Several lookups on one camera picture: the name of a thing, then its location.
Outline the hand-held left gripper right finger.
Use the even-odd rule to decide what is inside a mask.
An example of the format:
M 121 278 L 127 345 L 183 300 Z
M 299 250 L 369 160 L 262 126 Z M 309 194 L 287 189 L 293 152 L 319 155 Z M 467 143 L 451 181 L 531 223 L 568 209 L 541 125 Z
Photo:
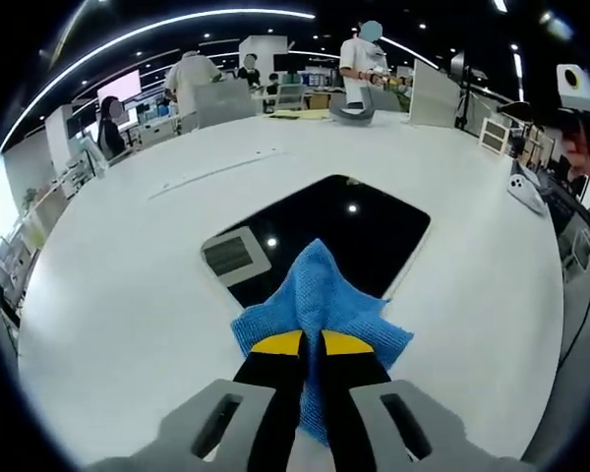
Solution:
M 519 471 L 467 439 L 461 419 L 407 381 L 393 381 L 374 348 L 321 332 L 321 391 L 337 471 Z

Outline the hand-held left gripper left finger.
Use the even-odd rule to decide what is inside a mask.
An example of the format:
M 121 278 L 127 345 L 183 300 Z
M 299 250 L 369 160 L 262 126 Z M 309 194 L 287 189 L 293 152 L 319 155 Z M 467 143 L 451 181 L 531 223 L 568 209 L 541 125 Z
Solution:
M 231 381 L 216 380 L 165 416 L 156 438 L 91 471 L 284 471 L 300 421 L 305 335 L 256 343 Z

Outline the person's right hand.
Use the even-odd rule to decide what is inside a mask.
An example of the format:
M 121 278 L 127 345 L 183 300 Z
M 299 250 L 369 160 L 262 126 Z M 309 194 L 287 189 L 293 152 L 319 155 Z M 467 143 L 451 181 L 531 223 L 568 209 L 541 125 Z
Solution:
M 569 163 L 567 180 L 574 181 L 581 176 L 590 177 L 590 153 L 585 133 L 565 133 L 562 135 L 562 147 Z

